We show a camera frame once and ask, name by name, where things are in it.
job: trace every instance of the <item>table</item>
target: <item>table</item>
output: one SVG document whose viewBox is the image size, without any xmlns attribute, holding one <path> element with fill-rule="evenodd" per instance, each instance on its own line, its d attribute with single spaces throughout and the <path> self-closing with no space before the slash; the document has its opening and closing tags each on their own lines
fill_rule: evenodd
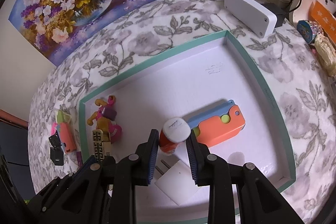
<svg viewBox="0 0 336 224">
<path fill-rule="evenodd" d="M 224 9 L 223 0 L 154 1 L 98 31 L 48 75 L 33 96 L 29 116 L 28 150 L 35 191 L 55 176 L 78 169 L 74 154 L 64 156 L 64 166 L 54 166 L 50 160 L 48 137 L 55 109 L 72 115 L 80 148 L 78 108 L 85 94 L 154 55 L 223 29 L 230 30 L 253 58 L 278 103 L 297 175 L 283 196 L 304 222 L 311 222 L 335 182 L 336 106 L 326 74 L 288 21 L 259 39 Z"/>
</svg>

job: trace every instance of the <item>metal prong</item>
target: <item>metal prong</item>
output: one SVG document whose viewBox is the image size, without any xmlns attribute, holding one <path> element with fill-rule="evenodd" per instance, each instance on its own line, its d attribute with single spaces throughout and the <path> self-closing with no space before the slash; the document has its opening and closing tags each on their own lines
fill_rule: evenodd
<svg viewBox="0 0 336 224">
<path fill-rule="evenodd" d="M 171 166 L 170 166 L 168 163 L 166 163 L 164 160 L 161 160 L 161 162 L 162 162 L 162 163 L 164 164 L 164 166 L 167 167 L 168 169 L 171 168 Z"/>
<path fill-rule="evenodd" d="M 164 172 L 163 172 L 159 167 L 157 167 L 156 165 L 155 165 L 155 169 L 156 169 L 161 175 L 164 175 Z"/>
</svg>

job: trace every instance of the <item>orange plastic toy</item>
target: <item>orange plastic toy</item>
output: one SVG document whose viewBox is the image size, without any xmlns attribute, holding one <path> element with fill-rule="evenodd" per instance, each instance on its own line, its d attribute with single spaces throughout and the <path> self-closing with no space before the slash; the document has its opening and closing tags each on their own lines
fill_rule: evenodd
<svg viewBox="0 0 336 224">
<path fill-rule="evenodd" d="M 236 136 L 245 126 L 245 119 L 233 100 L 192 117 L 188 125 L 197 141 L 208 147 Z"/>
</svg>

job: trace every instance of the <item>metal screw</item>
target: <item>metal screw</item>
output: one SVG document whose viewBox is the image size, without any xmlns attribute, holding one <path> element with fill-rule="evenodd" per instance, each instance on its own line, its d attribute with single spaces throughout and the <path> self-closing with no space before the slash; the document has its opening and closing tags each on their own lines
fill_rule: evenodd
<svg viewBox="0 0 336 224">
<path fill-rule="evenodd" d="M 91 164 L 90 169 L 92 171 L 96 171 L 100 168 L 100 164 Z"/>
<path fill-rule="evenodd" d="M 128 156 L 129 160 L 137 160 L 139 156 L 137 154 L 132 154 Z"/>
<path fill-rule="evenodd" d="M 253 170 L 255 168 L 255 165 L 251 162 L 246 163 L 245 166 L 248 170 Z"/>
<path fill-rule="evenodd" d="M 214 154 L 209 154 L 209 155 L 207 156 L 207 159 L 208 159 L 208 160 L 211 160 L 211 161 L 214 161 L 214 160 L 217 159 L 217 156 L 214 155 Z"/>
</svg>

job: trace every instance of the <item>beige wall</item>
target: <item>beige wall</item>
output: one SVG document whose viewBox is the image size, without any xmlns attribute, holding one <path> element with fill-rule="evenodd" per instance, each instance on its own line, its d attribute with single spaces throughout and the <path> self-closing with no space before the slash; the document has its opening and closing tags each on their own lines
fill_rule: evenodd
<svg viewBox="0 0 336 224">
<path fill-rule="evenodd" d="M 8 21 L 15 1 L 0 10 L 0 109 L 28 121 L 31 98 L 54 65 Z"/>
</svg>

